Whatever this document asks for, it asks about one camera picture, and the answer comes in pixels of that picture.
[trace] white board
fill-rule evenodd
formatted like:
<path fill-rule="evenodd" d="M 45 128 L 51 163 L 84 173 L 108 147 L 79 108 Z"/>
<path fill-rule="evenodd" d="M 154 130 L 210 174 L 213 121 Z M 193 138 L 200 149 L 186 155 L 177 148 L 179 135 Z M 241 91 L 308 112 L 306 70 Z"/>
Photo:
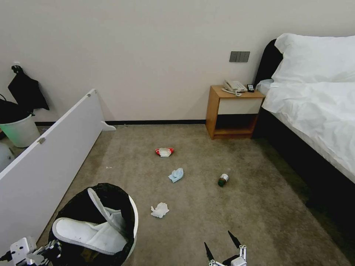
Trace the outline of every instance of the white board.
<path fill-rule="evenodd" d="M 0 173 L 1 256 L 22 237 L 40 237 L 103 128 L 115 130 L 89 94 Z"/>

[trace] carpet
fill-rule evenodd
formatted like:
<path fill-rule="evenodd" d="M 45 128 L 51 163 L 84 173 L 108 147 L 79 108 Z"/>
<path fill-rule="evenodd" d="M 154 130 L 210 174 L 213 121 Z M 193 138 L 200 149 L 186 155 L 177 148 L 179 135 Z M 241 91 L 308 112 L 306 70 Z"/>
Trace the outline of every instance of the carpet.
<path fill-rule="evenodd" d="M 160 158 L 154 152 L 160 147 L 175 152 Z M 184 177 L 172 183 L 168 175 L 179 167 Z M 219 187 L 226 171 L 230 180 Z M 249 265 L 354 263 L 354 247 L 304 205 L 308 187 L 263 139 L 210 140 L 204 125 L 117 126 L 101 133 L 57 211 L 102 182 L 120 186 L 138 208 L 127 266 L 207 265 L 204 242 L 221 262 L 236 253 L 228 230 L 247 245 Z M 160 202 L 170 209 L 162 219 L 151 216 Z"/>

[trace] nightstand drawer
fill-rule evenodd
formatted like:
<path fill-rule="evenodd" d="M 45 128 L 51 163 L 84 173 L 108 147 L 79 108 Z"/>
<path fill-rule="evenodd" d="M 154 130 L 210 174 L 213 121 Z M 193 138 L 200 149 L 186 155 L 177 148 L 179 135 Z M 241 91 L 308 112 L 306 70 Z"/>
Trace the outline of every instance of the nightstand drawer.
<path fill-rule="evenodd" d="M 218 114 L 257 114 L 262 100 L 262 98 L 222 98 L 219 102 Z"/>

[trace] small brown bottle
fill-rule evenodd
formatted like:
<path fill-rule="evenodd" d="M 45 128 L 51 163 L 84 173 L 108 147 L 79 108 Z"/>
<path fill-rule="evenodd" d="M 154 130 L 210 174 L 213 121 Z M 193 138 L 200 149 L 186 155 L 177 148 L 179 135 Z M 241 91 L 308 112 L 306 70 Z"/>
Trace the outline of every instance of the small brown bottle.
<path fill-rule="evenodd" d="M 226 184 L 229 180 L 229 176 L 227 174 L 222 174 L 221 177 L 218 180 L 218 185 L 220 187 L 223 187 L 224 184 Z"/>

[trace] wooden nightstand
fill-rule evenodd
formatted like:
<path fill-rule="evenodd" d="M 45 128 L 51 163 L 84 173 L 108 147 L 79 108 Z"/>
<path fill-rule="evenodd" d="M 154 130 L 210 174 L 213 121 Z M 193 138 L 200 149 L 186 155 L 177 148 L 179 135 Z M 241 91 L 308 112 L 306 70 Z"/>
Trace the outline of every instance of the wooden nightstand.
<path fill-rule="evenodd" d="M 265 96 L 255 91 L 236 97 L 222 88 L 210 88 L 206 128 L 211 139 L 251 138 Z"/>

